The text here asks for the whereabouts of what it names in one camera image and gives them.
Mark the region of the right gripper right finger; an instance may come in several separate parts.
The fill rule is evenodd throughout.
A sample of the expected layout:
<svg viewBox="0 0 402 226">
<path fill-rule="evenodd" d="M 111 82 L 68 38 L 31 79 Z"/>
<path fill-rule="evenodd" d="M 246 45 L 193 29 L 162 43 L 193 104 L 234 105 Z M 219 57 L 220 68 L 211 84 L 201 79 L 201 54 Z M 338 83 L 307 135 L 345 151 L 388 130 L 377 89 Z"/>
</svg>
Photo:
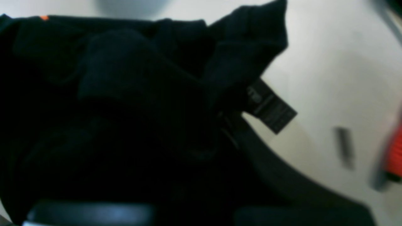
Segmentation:
<svg viewBox="0 0 402 226">
<path fill-rule="evenodd" d="M 252 174 L 286 206 L 273 204 L 241 207 L 236 226 L 374 226 L 364 204 L 320 186 L 292 168 L 270 149 L 238 112 L 222 117 L 229 137 L 245 157 Z"/>
</svg>

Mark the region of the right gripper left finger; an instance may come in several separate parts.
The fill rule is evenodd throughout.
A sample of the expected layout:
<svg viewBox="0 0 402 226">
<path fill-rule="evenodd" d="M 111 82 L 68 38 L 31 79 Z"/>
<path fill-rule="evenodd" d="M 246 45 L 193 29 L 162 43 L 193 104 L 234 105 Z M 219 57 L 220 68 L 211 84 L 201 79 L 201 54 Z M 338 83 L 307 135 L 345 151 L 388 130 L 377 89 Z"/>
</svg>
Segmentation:
<svg viewBox="0 0 402 226">
<path fill-rule="evenodd" d="M 41 201 L 23 226 L 153 226 L 156 213 L 149 204 Z"/>
</svg>

